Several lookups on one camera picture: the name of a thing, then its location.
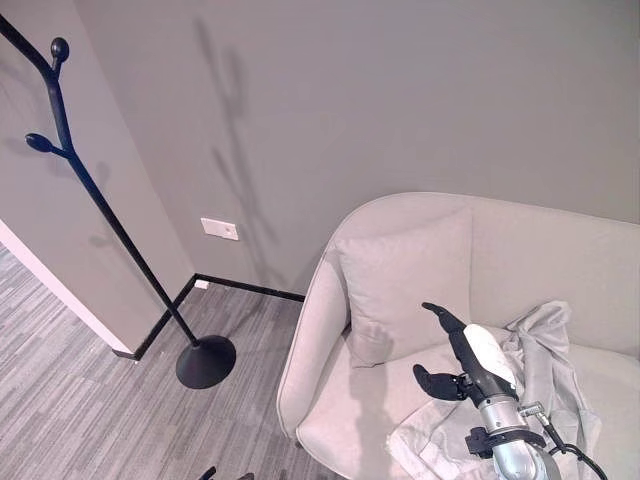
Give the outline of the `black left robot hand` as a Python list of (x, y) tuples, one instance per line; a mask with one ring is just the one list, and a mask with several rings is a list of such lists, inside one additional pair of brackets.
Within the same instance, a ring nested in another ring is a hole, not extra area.
[[(199, 480), (213, 480), (216, 472), (217, 472), (216, 467), (211, 466), (199, 477)], [(248, 472), (238, 478), (238, 480), (254, 480), (254, 479), (255, 479), (255, 476), (251, 472)]]

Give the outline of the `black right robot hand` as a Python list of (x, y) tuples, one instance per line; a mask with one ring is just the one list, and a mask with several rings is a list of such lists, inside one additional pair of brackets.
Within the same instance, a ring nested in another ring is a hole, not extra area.
[(437, 316), (462, 367), (457, 375), (432, 374), (422, 365), (415, 364), (412, 368), (414, 378), (425, 393), (445, 401), (470, 398), (476, 407), (496, 396), (519, 400), (515, 376), (505, 365), (506, 357), (484, 327), (467, 325), (440, 305), (423, 302), (422, 307)]

